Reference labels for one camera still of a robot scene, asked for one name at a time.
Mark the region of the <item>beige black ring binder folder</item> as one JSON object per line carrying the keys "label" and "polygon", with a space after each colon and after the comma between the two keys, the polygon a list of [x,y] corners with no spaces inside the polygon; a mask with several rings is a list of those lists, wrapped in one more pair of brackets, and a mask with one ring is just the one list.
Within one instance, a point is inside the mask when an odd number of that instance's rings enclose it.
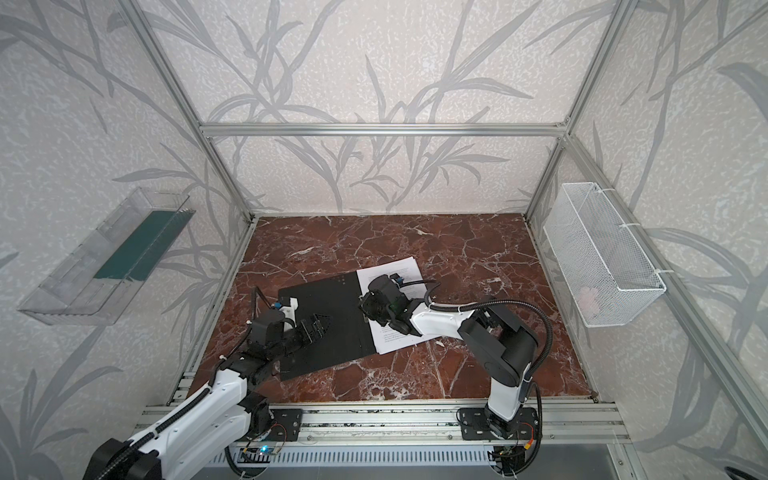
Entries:
{"label": "beige black ring binder folder", "polygon": [[278,299],[298,301],[296,320],[320,321],[324,333],[281,362],[283,381],[376,353],[370,323],[359,308],[362,290],[355,271],[285,287]]}

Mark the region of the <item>printed sheet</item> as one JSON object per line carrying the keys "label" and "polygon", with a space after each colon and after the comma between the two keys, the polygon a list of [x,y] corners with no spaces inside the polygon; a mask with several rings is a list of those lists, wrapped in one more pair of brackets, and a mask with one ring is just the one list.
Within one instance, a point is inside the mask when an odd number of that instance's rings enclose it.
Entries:
{"label": "printed sheet", "polygon": [[366,317],[366,319],[369,321],[376,352],[380,355],[437,338],[437,335],[404,334],[392,327],[391,321],[393,319],[399,321],[411,300],[416,297],[422,299],[426,293],[425,284],[405,286],[405,283],[409,281],[423,279],[414,257],[359,269],[357,278],[361,294],[368,293],[370,283],[376,278],[384,276],[386,280],[389,280],[392,275],[402,277],[402,282],[395,281],[393,287],[386,287],[382,299],[373,300],[372,306],[367,308],[374,314],[374,318]]}

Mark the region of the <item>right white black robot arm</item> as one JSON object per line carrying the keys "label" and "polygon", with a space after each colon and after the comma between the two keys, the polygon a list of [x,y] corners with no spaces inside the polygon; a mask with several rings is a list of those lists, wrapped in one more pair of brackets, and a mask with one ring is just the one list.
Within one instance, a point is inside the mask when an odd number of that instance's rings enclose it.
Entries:
{"label": "right white black robot arm", "polygon": [[539,307],[516,299],[440,304],[431,298],[439,285],[380,275],[369,283],[359,308],[367,319],[406,336],[463,341],[491,378],[487,416],[498,424],[511,422],[551,351],[551,319]]}

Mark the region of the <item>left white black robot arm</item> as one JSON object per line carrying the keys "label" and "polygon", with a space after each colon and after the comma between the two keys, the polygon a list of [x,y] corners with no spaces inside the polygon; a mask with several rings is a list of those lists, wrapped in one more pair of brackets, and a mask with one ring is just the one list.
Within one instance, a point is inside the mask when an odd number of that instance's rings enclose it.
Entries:
{"label": "left white black robot arm", "polygon": [[288,309],[253,316],[208,381],[161,420],[128,440],[110,439],[92,455],[85,479],[190,479],[238,439],[261,436],[273,424],[258,388],[274,364],[317,343],[332,317],[291,319]]}

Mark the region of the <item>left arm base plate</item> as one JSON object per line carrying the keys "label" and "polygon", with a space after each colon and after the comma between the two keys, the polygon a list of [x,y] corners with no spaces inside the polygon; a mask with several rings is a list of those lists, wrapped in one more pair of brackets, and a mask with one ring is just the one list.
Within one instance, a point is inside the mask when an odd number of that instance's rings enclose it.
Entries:
{"label": "left arm base plate", "polygon": [[271,422],[268,428],[258,436],[259,441],[291,443],[297,442],[303,420],[301,408],[271,409]]}

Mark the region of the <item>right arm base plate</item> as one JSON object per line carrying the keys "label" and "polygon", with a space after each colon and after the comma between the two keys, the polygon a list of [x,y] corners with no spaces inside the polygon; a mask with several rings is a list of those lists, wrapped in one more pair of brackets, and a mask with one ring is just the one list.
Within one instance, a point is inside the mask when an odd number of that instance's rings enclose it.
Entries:
{"label": "right arm base plate", "polygon": [[460,408],[457,421],[463,440],[529,441],[536,438],[539,414],[531,407],[521,407],[511,420],[503,420],[488,408]]}

